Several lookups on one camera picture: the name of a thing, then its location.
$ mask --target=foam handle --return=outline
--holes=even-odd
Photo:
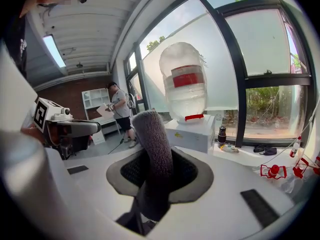
[[[174,173],[166,129],[160,115],[153,110],[139,113],[132,124],[150,159],[146,180],[137,194],[140,211],[150,220],[159,221],[170,207],[168,199]]]

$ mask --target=black shorts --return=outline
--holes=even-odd
[[[123,117],[123,118],[119,118],[116,119],[116,122],[121,126],[121,128],[124,131],[130,130],[131,129],[131,125],[130,125],[130,117]]]

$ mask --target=ceiling light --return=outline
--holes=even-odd
[[[46,35],[43,37],[43,41],[48,48],[49,52],[51,53],[53,59],[58,64],[60,68],[63,68],[66,66],[64,60],[62,59],[59,50],[57,48],[57,45],[55,43],[54,37],[52,34]]]

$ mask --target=brick wall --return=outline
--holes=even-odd
[[[105,88],[112,81],[111,76],[99,76],[61,83],[53,87],[38,91],[41,98],[51,100],[65,108],[70,108],[74,119],[86,120],[82,92]],[[98,118],[96,109],[90,109],[89,119]]]

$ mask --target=ceiling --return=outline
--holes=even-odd
[[[45,35],[53,35],[66,64],[64,75],[106,71],[116,42],[139,0],[87,0],[81,4],[38,6]],[[50,56],[37,45],[30,26],[26,27],[27,74],[34,85],[63,77]]]

